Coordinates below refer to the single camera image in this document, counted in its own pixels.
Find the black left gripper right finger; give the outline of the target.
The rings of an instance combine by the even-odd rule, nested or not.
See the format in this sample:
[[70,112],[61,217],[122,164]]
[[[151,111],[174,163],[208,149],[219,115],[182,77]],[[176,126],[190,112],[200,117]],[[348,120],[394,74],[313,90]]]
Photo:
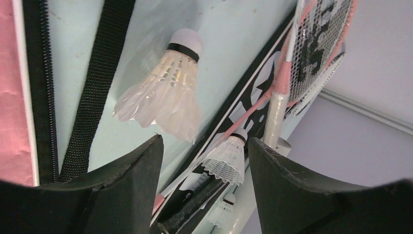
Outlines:
[[248,141],[264,234],[410,234],[413,181],[365,187],[322,175]]

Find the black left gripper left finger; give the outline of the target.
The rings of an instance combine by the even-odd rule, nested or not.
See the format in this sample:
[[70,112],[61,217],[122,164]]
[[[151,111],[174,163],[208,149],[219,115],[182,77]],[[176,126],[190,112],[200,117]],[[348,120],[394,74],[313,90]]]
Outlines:
[[0,183],[3,234],[147,234],[164,143],[154,135],[130,153],[67,182]]

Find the white feather shuttlecock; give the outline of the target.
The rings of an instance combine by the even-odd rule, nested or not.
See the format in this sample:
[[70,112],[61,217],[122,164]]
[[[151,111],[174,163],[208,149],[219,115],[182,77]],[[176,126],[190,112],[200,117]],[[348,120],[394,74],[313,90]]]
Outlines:
[[194,144],[200,125],[196,82],[202,47],[195,30],[176,31],[154,69],[119,98],[113,116],[119,121],[135,120],[143,128],[156,124],[178,140]]

